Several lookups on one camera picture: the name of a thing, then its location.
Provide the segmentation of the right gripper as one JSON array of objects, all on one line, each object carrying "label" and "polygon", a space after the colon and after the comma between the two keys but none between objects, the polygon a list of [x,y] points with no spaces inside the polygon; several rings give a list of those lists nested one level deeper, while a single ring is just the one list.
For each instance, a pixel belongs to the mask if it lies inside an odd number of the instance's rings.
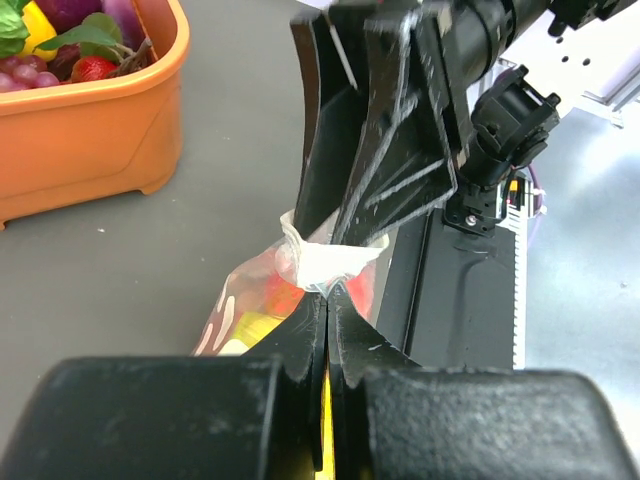
[{"label": "right gripper", "polygon": [[367,246],[450,198],[453,162],[469,158],[468,87],[547,7],[423,1],[418,12],[379,13],[364,26],[343,9],[295,16],[305,111],[298,232],[313,234],[342,202],[333,244]]}]

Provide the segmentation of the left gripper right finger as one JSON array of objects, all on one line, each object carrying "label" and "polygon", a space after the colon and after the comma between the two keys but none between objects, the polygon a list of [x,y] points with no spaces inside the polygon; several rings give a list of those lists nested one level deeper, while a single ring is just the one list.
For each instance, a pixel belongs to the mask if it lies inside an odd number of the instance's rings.
[{"label": "left gripper right finger", "polygon": [[425,369],[328,298],[339,479],[635,479],[601,391],[566,371]]}]

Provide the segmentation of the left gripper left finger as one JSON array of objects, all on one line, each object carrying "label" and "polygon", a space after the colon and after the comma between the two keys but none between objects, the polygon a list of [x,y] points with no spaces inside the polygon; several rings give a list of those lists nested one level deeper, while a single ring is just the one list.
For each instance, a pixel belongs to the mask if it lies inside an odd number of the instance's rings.
[{"label": "left gripper left finger", "polygon": [[5,479],[266,479],[270,357],[64,360],[1,460]]}]

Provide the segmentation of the fake yellow banana bunch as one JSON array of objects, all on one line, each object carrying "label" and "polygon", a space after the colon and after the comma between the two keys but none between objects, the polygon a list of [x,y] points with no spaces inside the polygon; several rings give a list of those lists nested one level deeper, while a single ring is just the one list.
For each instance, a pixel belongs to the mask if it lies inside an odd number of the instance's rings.
[{"label": "fake yellow banana bunch", "polygon": [[266,479],[314,479],[325,462],[327,307],[296,311],[249,350],[280,369],[269,394]]}]

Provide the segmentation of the polka dot zip bag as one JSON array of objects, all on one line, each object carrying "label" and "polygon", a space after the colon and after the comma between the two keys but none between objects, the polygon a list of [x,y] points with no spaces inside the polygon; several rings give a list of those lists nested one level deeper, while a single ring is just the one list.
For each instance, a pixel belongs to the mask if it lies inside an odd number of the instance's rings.
[{"label": "polka dot zip bag", "polygon": [[357,314],[371,315],[383,235],[364,247],[329,243],[336,217],[308,239],[280,218],[281,238],[225,279],[192,354],[278,356],[284,369],[285,417],[301,427],[314,479],[335,476],[330,386],[326,374],[326,297],[342,284]]}]

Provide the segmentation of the fake red tomato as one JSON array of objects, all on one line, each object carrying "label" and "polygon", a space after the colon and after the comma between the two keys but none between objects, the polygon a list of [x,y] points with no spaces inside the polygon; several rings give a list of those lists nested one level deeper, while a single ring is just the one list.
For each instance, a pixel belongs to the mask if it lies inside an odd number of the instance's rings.
[{"label": "fake red tomato", "polygon": [[[374,300],[375,268],[366,267],[357,277],[349,279],[346,287],[356,310],[361,317],[367,319]],[[286,318],[296,309],[304,295],[302,288],[274,273],[266,283],[264,310],[267,315]]]}]

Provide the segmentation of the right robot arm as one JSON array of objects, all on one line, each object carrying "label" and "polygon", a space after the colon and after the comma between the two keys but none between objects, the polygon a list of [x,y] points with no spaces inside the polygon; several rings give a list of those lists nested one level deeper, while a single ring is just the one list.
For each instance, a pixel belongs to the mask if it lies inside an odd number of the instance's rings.
[{"label": "right robot arm", "polygon": [[621,75],[635,1],[307,1],[293,224],[365,246],[433,210],[490,236],[572,104]]}]

